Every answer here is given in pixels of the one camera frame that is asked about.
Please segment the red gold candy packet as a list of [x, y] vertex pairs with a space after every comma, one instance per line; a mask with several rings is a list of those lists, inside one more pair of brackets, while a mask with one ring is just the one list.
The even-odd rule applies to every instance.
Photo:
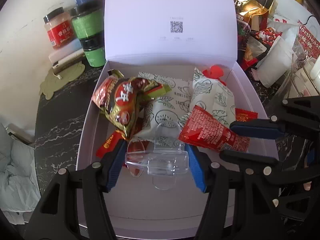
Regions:
[[235, 119], [240, 122], [248, 122], [258, 118], [256, 112], [247, 111], [244, 109], [236, 108], [235, 109]]

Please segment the red sauce sachet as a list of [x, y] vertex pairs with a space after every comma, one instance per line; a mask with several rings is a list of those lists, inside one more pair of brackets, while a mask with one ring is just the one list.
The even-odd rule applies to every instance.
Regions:
[[247, 152], [250, 139], [232, 132], [212, 115], [195, 106], [178, 139], [186, 144], [209, 148], [216, 152], [235, 150]]

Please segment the clear acrylic phone stand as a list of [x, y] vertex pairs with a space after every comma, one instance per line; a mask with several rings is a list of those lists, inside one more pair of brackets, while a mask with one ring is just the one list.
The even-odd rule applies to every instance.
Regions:
[[133, 172], [146, 172], [159, 190], [173, 188], [176, 179], [189, 170], [188, 152], [178, 140], [180, 132], [177, 122], [167, 120], [157, 126], [153, 146], [146, 148], [142, 140], [132, 138], [127, 146], [125, 165]]

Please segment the small red snack packet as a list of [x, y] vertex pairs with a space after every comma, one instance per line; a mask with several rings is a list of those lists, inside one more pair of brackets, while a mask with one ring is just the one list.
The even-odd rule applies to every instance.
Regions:
[[106, 153], [112, 152], [120, 139], [126, 140], [123, 132], [121, 132], [120, 130], [115, 130], [98, 148], [98, 150], [95, 153], [95, 156], [98, 158], [102, 158]]

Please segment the white printed bread packet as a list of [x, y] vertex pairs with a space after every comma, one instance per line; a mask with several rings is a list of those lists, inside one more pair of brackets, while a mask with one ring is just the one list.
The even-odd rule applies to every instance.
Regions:
[[147, 104], [143, 111], [142, 129], [133, 137], [160, 147], [178, 147], [178, 135], [170, 133], [177, 132], [179, 119], [189, 112], [191, 82], [147, 72], [140, 72], [138, 76], [168, 85], [171, 90]]

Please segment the red plastic propeller fan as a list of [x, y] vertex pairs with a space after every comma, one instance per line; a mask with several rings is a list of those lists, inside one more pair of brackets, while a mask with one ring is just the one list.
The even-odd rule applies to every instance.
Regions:
[[207, 78], [216, 79], [226, 86], [226, 83], [221, 80], [221, 77], [224, 76], [224, 72], [220, 66], [213, 65], [209, 69], [205, 69], [202, 74]]

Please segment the brown green snack bag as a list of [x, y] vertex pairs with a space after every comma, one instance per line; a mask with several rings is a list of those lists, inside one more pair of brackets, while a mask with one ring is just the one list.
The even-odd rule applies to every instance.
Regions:
[[167, 84], [144, 77], [125, 77], [119, 70], [108, 71], [108, 77], [95, 90], [92, 101], [121, 134], [130, 139], [140, 111], [153, 99], [171, 91]]

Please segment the grey puffer jacket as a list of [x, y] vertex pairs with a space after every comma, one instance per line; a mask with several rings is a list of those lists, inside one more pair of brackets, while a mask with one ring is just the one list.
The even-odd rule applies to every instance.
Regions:
[[29, 222], [41, 194], [34, 148], [12, 138], [1, 125], [1, 211], [14, 225]]

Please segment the white rolled tube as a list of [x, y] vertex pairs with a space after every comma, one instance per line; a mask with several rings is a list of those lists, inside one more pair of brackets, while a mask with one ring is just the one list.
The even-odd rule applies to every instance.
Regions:
[[257, 76], [266, 88], [271, 87], [297, 60], [297, 55], [280, 36], [277, 37], [268, 54], [259, 62]]

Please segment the red barbecue sign bag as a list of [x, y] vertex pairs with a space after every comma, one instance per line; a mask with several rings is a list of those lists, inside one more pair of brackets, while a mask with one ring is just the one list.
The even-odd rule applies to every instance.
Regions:
[[307, 59], [317, 59], [319, 57], [319, 40], [315, 38], [302, 22], [298, 21], [298, 40], [303, 47]]

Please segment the green leaf coaster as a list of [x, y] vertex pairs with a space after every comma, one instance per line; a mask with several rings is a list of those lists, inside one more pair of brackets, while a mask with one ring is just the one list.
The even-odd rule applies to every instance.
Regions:
[[76, 80], [84, 71], [85, 65], [82, 62], [69, 66], [57, 75], [53, 73], [53, 70], [49, 70], [44, 81], [40, 84], [39, 94], [43, 94], [47, 100], [50, 100], [56, 91]]

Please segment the black gold oatmeal bag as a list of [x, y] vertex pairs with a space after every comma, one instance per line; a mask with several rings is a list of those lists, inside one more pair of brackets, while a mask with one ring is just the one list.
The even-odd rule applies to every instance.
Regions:
[[234, 0], [238, 32], [238, 58], [241, 63], [252, 27], [253, 17], [267, 15], [274, 0]]

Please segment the lavender open gift box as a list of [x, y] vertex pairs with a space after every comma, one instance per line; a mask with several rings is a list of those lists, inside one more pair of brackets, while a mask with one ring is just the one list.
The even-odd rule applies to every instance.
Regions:
[[[98, 83], [116, 69], [125, 77], [142, 76], [171, 87], [146, 109], [146, 138], [154, 138], [159, 122], [188, 111], [194, 70], [214, 64], [222, 67], [236, 107], [266, 117], [236, 61], [233, 0], [105, 0], [104, 31], [106, 64]], [[194, 236], [207, 201], [191, 173], [175, 180], [146, 172], [135, 178], [125, 167], [104, 197], [116, 235], [133, 239]]]

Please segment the red label jar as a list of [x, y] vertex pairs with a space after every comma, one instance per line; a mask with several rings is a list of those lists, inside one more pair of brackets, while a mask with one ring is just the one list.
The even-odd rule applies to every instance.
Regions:
[[74, 40], [71, 17], [63, 7], [59, 7], [43, 18], [49, 41], [53, 49], [59, 49]]

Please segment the green black jar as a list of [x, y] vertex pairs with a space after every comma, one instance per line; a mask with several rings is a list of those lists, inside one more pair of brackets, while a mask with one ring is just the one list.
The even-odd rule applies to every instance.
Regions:
[[91, 67], [105, 65], [104, 0], [91, 0], [69, 10], [71, 23]]

